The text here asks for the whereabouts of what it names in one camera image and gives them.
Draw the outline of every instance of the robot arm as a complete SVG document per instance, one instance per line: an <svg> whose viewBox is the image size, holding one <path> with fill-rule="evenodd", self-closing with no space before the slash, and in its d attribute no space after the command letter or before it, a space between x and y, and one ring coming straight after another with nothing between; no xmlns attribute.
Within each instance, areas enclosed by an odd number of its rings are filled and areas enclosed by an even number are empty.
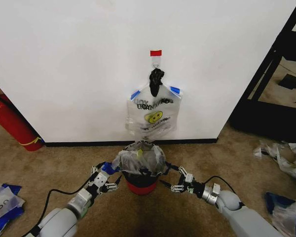
<svg viewBox="0 0 296 237"><path fill-rule="evenodd" d="M52 210L37 226L24 237L73 237L76 224L87 213L94 199L102 193L118 188L121 176L115 183L108 183L110 175L97 167L92 167L91 178L84 188L71 199L63 209Z"/></svg>
<svg viewBox="0 0 296 237"><path fill-rule="evenodd" d="M206 182L196 182L194 176L187 173L182 166L178 167L177 170L181 174L178 185L160 181L175 193L188 191L190 194L196 194L198 198L207 203L215 205L217 210L229 221L238 237L282 237L256 211L246 207L236 193L221 191L220 185L215 183L212 187L209 187Z"/></svg>

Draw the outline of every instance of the red fire extinguisher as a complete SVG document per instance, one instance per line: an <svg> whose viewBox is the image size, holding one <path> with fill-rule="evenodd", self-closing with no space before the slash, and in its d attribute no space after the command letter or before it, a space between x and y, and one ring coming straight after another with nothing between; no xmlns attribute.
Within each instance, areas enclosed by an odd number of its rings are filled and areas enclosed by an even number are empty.
<svg viewBox="0 0 296 237"><path fill-rule="evenodd" d="M0 95L0 125L28 151L36 151L43 146L41 138L18 115L5 95Z"/></svg>

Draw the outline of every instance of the smiley face logo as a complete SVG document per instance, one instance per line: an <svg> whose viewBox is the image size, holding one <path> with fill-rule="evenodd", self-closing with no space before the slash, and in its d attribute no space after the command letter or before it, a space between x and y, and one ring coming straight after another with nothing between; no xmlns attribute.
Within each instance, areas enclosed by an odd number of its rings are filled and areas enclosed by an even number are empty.
<svg viewBox="0 0 296 237"><path fill-rule="evenodd" d="M149 123L155 123L157 122L159 119L161 119L163 113L161 111L158 112L153 112L150 114L145 115L145 120Z"/></svg>

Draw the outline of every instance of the trash can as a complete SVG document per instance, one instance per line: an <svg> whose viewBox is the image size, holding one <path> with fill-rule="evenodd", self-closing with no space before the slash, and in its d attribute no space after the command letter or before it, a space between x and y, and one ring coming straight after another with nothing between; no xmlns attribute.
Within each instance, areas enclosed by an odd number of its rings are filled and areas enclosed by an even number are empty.
<svg viewBox="0 0 296 237"><path fill-rule="evenodd" d="M138 195L149 194L155 189L165 167L162 149L145 141L125 147L112 162L113 169L122 171L130 191Z"/></svg>
<svg viewBox="0 0 296 237"><path fill-rule="evenodd" d="M149 194L156 188L158 177L130 174L125 171L123 175L129 190L137 195Z"/></svg>

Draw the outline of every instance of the red tape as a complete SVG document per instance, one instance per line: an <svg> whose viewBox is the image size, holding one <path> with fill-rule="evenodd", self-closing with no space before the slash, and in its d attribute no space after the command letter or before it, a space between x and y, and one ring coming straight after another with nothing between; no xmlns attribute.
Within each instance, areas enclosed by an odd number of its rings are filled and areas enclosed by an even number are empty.
<svg viewBox="0 0 296 237"><path fill-rule="evenodd" d="M153 51L151 50L150 51L150 56L153 57L153 56L161 56L162 54L162 50L157 50L157 51Z"/></svg>

